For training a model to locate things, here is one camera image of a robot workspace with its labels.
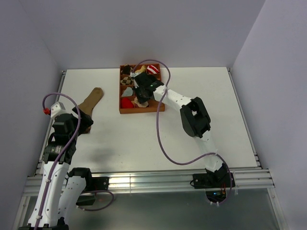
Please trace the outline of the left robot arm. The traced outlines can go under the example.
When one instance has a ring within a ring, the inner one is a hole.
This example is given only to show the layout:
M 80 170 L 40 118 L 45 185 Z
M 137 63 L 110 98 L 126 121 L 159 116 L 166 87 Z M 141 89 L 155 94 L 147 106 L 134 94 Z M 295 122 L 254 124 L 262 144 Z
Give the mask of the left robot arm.
M 66 112 L 60 102 L 48 110 L 54 132 L 44 149 L 38 198 L 23 230 L 67 230 L 79 196 L 94 185 L 90 169 L 69 169 L 79 134 L 93 124 L 87 114 L 76 108 L 73 111 L 77 116 Z

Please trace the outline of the red sock with white pattern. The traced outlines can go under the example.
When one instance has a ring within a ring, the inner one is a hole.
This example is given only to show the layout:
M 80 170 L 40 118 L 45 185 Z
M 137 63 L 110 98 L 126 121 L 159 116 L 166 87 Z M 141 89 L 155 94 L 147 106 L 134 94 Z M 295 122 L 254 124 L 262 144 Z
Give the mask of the red sock with white pattern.
M 120 108 L 122 109 L 131 109 L 134 108 L 134 104 L 127 97 L 124 97 L 120 100 Z

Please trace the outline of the beige maroon striped sock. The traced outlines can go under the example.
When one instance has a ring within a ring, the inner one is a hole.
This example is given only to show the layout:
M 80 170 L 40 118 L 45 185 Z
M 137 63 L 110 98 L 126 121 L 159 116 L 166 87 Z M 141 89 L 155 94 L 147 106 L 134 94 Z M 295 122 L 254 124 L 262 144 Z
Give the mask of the beige maroon striped sock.
M 148 102 L 144 102 L 144 103 L 140 103 L 138 98 L 135 97 L 134 98 L 134 105 L 136 108 L 146 108 L 149 106 L 149 103 Z

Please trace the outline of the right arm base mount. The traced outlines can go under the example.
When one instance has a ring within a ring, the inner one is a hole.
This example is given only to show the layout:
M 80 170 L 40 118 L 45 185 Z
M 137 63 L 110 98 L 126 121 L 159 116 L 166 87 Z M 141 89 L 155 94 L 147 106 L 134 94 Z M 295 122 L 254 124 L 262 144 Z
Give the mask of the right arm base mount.
M 190 185 L 195 189 L 211 189 L 211 188 L 234 188 L 236 186 L 233 174 L 222 177 L 215 176 L 209 173 L 195 173 L 192 175 Z

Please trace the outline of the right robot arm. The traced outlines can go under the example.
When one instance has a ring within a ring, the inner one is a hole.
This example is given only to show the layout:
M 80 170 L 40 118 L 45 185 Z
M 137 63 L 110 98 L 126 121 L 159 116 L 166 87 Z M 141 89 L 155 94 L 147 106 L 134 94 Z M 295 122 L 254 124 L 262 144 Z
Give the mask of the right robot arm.
M 232 184 L 233 179 L 229 166 L 217 153 L 217 148 L 211 138 L 211 118 L 201 98 L 190 98 L 183 96 L 168 88 L 154 76 L 142 73 L 131 73 L 134 81 L 134 91 L 139 102 L 146 102 L 153 99 L 158 102 L 156 112 L 156 133 L 160 149 L 164 156 L 175 165 L 189 165 L 202 158 L 205 159 L 205 170 L 208 173 L 208 183 L 211 186 L 219 186 L 224 179 Z M 180 113 L 182 127 L 185 133 L 193 138 L 198 144 L 202 155 L 188 162 L 177 162 L 171 159 L 166 153 L 160 138 L 159 112 L 161 104 L 165 104 Z

